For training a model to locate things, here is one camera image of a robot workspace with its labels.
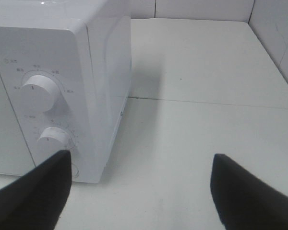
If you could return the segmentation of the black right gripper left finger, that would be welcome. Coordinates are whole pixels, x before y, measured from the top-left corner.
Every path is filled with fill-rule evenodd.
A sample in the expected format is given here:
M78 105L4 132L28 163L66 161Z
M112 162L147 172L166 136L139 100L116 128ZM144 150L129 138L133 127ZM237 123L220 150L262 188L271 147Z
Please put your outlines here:
M0 230L55 229L71 184L71 153L60 150L0 189Z

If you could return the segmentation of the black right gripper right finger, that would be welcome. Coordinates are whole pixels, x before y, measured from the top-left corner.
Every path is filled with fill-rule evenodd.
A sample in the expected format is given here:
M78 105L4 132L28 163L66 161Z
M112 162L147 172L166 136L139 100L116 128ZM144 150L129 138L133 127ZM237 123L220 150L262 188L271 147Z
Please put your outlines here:
M288 230L288 196L225 154L215 154L210 189L227 230Z

